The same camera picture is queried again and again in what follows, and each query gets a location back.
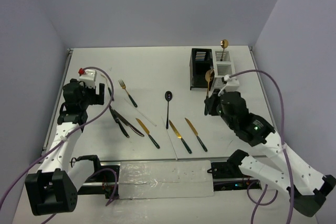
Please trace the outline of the gold spoon green handle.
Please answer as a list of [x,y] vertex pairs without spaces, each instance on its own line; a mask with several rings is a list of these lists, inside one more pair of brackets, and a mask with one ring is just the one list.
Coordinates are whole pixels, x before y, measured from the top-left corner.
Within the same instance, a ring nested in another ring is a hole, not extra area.
[[227,39],[223,39],[220,43],[221,43],[221,47],[223,49],[220,61],[223,61],[224,52],[225,52],[225,49],[228,47],[229,42],[228,42]]
[[213,77],[214,77],[214,69],[209,69],[205,74],[205,80],[207,82],[206,98],[208,98],[209,96],[210,83],[213,80]]

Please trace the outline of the black spoon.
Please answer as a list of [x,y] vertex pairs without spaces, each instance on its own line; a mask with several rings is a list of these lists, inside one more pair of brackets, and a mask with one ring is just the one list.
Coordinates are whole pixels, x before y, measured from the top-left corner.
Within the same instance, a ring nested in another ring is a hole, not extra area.
[[167,113],[166,113],[166,129],[169,128],[169,104],[170,104],[170,101],[172,100],[173,98],[173,94],[171,91],[166,91],[165,92],[165,99],[167,101]]

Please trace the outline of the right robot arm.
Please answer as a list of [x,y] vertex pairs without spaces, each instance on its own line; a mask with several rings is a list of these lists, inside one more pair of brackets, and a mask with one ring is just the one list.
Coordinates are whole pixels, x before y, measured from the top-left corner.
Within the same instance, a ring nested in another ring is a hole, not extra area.
[[219,93],[215,90],[204,101],[210,115],[219,115],[235,135],[267,156],[277,168],[236,150],[227,160],[233,177],[248,175],[261,180],[284,195],[288,195],[296,211],[314,216],[335,187],[335,177],[324,175],[307,164],[263,117],[249,112],[246,101],[237,91]]

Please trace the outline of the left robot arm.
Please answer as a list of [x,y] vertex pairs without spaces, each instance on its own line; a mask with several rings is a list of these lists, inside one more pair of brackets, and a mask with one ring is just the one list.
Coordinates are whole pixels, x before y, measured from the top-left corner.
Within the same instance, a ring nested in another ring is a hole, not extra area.
[[70,168],[76,142],[87,125],[87,108],[104,105],[105,85],[95,81],[71,79],[63,86],[64,102],[59,109],[54,140],[37,172],[28,174],[25,187],[33,215],[52,215],[74,211],[78,190],[88,178],[97,181],[103,169],[96,155],[80,157]]

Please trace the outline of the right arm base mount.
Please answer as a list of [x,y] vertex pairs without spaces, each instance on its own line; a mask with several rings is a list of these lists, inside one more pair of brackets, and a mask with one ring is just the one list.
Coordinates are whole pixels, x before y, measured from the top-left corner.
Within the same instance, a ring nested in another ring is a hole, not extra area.
[[215,191],[247,190],[248,186],[250,189],[261,189],[259,180],[243,175],[229,161],[211,162],[211,167],[207,172],[212,175]]

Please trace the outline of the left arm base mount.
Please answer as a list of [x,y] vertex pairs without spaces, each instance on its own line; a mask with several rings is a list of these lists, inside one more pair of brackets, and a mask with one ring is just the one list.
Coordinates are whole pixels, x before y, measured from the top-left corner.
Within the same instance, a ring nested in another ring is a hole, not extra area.
[[70,172],[76,172],[81,168],[88,168],[94,175],[90,177],[77,189],[78,195],[104,195],[106,199],[113,196],[112,201],[119,197],[118,179],[120,164],[100,162],[97,155],[84,155],[72,157],[70,161]]

